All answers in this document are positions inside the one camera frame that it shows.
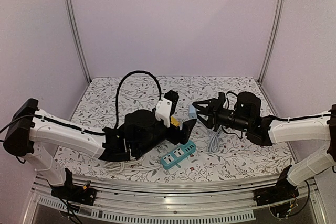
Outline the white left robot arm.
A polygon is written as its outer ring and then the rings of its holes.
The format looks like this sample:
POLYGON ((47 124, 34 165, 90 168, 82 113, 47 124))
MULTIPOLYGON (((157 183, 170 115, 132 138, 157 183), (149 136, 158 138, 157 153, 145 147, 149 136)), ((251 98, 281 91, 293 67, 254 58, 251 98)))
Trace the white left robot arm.
POLYGON ((28 99, 5 127, 3 147, 32 164, 61 195, 73 200, 78 188, 71 183, 70 172, 60 167, 43 143, 84 152, 109 163, 140 159, 164 140, 174 145, 189 141, 197 120, 174 125, 174 106, 175 102, 162 98, 153 111, 140 109, 126 114, 120 127, 90 128, 55 117, 40 109, 36 99, 28 99))

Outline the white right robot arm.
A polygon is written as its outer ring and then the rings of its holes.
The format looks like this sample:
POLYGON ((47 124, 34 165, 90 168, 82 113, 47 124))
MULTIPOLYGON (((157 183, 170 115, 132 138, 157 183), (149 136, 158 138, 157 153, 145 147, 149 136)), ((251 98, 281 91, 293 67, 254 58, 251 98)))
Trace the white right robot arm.
POLYGON ((272 146, 282 142, 325 141, 321 148, 302 161, 286 167, 280 174, 271 196, 284 200, 305 180, 335 166, 335 106, 319 114, 297 118, 261 116, 261 99, 251 92, 236 96, 232 110, 224 107, 226 95, 193 102, 198 119, 209 129, 220 126, 244 132, 246 138, 258 146, 272 146))

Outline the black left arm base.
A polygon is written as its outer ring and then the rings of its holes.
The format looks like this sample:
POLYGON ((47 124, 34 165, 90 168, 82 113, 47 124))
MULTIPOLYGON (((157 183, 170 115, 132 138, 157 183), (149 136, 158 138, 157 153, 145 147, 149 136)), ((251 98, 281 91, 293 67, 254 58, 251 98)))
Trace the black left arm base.
POLYGON ((66 179, 61 186, 51 185, 51 195, 62 200, 93 206, 97 190, 91 187, 91 181, 87 180, 82 186, 73 183, 72 172, 65 168, 66 179))

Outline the yellow cube plug adapter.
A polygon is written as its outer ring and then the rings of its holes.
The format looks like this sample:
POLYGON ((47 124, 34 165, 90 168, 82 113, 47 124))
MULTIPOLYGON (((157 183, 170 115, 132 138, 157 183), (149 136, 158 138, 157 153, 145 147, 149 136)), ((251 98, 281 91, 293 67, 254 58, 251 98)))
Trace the yellow cube plug adapter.
POLYGON ((179 120, 177 120, 175 117, 171 116, 170 118, 170 125, 172 128, 174 129, 178 129, 180 130, 181 129, 181 124, 179 122, 179 120))

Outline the teal white power strip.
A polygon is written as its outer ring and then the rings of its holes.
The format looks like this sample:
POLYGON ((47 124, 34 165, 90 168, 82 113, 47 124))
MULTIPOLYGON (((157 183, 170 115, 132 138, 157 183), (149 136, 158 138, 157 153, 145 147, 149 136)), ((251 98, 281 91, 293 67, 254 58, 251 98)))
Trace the teal white power strip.
POLYGON ((184 145, 179 145, 174 150, 168 152, 160 158, 160 164, 165 170, 171 168, 181 168, 180 163, 196 151, 196 144, 188 141, 184 145))

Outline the blue cube plug adapter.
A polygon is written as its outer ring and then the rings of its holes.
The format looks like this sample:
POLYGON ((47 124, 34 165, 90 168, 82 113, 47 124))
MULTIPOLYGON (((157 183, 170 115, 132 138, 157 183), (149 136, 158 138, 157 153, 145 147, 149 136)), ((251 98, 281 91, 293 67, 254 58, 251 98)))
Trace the blue cube plug adapter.
POLYGON ((193 105, 190 105, 188 107, 189 119, 197 119, 197 112, 198 112, 198 110, 193 105))

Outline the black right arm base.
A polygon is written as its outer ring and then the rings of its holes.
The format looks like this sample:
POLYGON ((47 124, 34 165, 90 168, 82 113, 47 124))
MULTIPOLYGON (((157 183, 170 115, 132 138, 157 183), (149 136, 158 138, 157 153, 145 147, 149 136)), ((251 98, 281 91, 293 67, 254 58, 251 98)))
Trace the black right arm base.
POLYGON ((285 200, 294 200, 294 203, 285 203, 270 208, 270 212, 276 218, 287 218, 291 214, 294 205, 297 203, 299 192, 297 186, 287 181, 288 172, 292 165, 286 167, 280 174, 275 185, 253 191, 253 201, 257 206, 275 204, 285 200))

